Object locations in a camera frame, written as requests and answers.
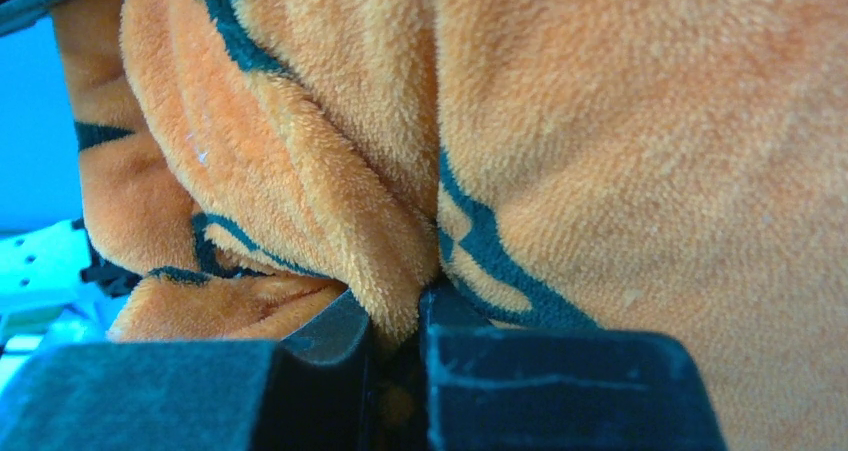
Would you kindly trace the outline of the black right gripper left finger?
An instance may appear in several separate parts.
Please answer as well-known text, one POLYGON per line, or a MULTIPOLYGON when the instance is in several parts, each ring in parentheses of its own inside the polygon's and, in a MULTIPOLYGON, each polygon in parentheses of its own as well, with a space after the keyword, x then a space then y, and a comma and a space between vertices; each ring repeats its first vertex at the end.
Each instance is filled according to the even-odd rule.
POLYGON ((350 294, 279 340, 37 353, 1 397, 5 450, 364 450, 370 323, 350 294))

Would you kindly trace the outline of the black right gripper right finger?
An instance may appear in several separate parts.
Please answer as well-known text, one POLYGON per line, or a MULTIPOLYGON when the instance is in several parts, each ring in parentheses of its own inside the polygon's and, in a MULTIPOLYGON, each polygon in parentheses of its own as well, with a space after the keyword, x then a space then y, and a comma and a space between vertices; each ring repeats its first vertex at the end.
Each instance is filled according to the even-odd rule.
POLYGON ((447 283, 419 304, 434 450, 722 450, 698 368, 671 337, 498 328, 447 283))

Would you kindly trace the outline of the orange patterned pillowcase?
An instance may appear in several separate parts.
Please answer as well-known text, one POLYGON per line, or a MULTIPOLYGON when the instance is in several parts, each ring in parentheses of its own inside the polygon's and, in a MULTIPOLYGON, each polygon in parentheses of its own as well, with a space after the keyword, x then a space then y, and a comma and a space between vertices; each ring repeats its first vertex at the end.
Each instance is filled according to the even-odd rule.
POLYGON ((439 276, 498 325, 660 331, 733 450, 847 446, 847 0, 65 0, 118 342, 387 354, 439 276))

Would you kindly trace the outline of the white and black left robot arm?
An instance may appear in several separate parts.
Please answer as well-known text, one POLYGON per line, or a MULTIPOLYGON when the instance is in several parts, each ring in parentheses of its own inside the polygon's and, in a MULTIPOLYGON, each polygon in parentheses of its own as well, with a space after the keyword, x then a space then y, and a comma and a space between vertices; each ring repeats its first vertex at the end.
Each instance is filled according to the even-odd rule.
POLYGON ((140 276, 94 248, 83 219, 1 240, 1 371, 42 349, 99 342, 140 276))

